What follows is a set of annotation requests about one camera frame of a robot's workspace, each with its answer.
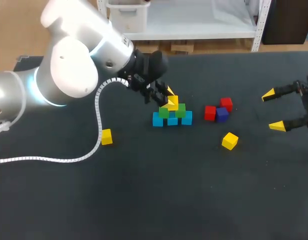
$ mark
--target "dark mat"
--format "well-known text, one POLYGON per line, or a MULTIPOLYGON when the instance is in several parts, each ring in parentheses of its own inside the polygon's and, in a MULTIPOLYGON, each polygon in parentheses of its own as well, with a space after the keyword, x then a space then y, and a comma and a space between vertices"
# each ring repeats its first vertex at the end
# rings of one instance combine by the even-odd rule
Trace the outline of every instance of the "dark mat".
MULTIPOLYGON (((0 240, 308 240, 308 129, 268 127, 302 116, 301 98, 261 100, 307 75, 308 52, 171 57, 163 80, 194 119, 164 128, 151 126, 153 102, 112 83, 100 106, 113 145, 79 163, 0 164, 0 240), (222 97, 234 103, 228 122, 205 122, 204 106, 222 97), (228 132, 233 151, 221 146, 228 132)), ((94 95, 26 113, 0 134, 0 158, 88 153, 94 95)))

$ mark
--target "cyan cube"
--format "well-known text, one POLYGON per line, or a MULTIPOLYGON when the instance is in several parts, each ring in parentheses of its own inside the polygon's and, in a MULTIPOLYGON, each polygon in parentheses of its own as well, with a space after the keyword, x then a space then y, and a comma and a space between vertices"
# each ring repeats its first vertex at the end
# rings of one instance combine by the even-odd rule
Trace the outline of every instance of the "cyan cube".
POLYGON ((153 127, 163 127, 163 118, 159 117, 158 112, 153 112, 153 127))
POLYGON ((182 125, 192 125, 193 112, 186 111, 186 116, 182 118, 182 125))
POLYGON ((174 111, 171 111, 169 113, 169 118, 167 119, 167 126, 177 126, 179 124, 179 120, 176 117, 176 114, 174 111))
POLYGON ((229 119, 229 112, 226 107, 220 107, 216 109, 216 121, 218 123, 224 123, 229 119))

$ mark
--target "white shelf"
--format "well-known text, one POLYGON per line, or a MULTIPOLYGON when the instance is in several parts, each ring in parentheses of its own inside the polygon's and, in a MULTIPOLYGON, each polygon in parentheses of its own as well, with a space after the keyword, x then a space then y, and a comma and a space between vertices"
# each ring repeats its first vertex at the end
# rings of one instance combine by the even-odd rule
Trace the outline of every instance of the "white shelf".
POLYGON ((131 40, 254 38, 256 25, 243 0, 192 2, 153 0, 147 30, 125 33, 131 40))

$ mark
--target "toy block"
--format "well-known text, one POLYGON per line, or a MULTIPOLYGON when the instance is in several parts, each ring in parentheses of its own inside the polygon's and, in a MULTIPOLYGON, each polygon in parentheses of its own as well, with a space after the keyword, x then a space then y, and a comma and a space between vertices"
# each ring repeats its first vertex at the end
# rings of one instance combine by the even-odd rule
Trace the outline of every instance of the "toy block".
POLYGON ((158 116, 159 116, 161 119, 168 119, 169 116, 170 116, 169 110, 168 110, 167 108, 160 107, 160 108, 158 109, 158 116))
POLYGON ((215 117, 216 117, 216 106, 206 106, 204 119, 206 121, 215 121, 215 117))
POLYGON ((162 108, 166 108, 169 111, 177 111, 179 110, 179 96, 170 95, 167 96, 168 102, 162 108))
POLYGON ((225 97, 220 99, 220 107, 226 108, 226 110, 230 113, 233 110, 233 103, 230 97, 225 97))
POLYGON ((152 124, 153 124, 153 127, 163 127, 163 125, 164 125, 163 118, 159 117, 158 112, 153 112, 152 124))
POLYGON ((238 140, 239 140, 239 137, 229 132, 223 138, 222 146, 224 148, 227 148, 228 150, 232 150, 236 146, 236 144, 238 144, 238 140))
POLYGON ((102 145, 108 145, 113 143, 111 129, 102 130, 101 143, 102 145))
POLYGON ((182 118, 182 125, 192 125, 193 121, 193 112, 186 111, 186 116, 182 118))
POLYGON ((175 112, 175 116, 179 119, 186 117, 186 106, 185 103, 178 104, 178 110, 175 112))
POLYGON ((229 118, 230 114, 225 107, 220 107, 216 109, 216 121, 218 123, 224 123, 229 118))
POLYGON ((172 95, 168 96, 168 101, 171 101, 173 104, 170 104, 167 109, 169 111, 177 111, 179 110, 179 96, 177 95, 172 95))
POLYGON ((179 124, 179 120, 176 117, 175 112, 171 112, 169 114, 169 118, 167 119, 167 126, 177 126, 179 124))

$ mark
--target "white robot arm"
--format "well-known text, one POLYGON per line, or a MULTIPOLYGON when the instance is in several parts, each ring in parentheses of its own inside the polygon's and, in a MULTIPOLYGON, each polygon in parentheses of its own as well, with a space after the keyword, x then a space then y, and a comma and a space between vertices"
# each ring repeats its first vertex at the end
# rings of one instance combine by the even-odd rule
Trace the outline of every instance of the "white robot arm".
POLYGON ((0 132, 25 109, 64 107, 87 96, 98 85, 97 68, 126 79, 145 103, 151 98, 159 106, 168 103, 170 88, 158 81, 167 70, 167 58, 160 51, 144 55, 135 50, 86 0, 49 0, 41 23, 51 35, 41 65, 0 72, 0 132))

